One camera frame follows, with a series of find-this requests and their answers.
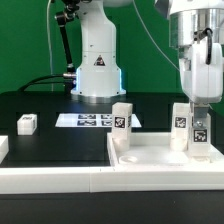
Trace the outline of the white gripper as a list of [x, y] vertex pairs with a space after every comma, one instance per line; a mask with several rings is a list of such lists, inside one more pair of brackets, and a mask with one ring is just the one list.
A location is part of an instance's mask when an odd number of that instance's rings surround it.
[[221, 45], [212, 44], [210, 64], [206, 63], [207, 55], [207, 43], [201, 42], [186, 49], [184, 57], [179, 60], [182, 90], [192, 101], [190, 106], [194, 128], [207, 126], [207, 104], [220, 102], [223, 93]]

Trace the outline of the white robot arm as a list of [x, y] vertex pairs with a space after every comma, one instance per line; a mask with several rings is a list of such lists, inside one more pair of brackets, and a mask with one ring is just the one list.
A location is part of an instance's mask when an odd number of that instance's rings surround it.
[[[77, 15], [82, 31], [82, 63], [73, 96], [91, 103], [108, 102], [125, 91], [116, 64], [116, 28], [106, 7], [134, 0], [81, 0]], [[205, 113], [223, 93], [224, 0], [155, 0], [169, 20], [169, 45], [178, 50], [181, 86], [190, 100], [193, 124], [205, 124]]]

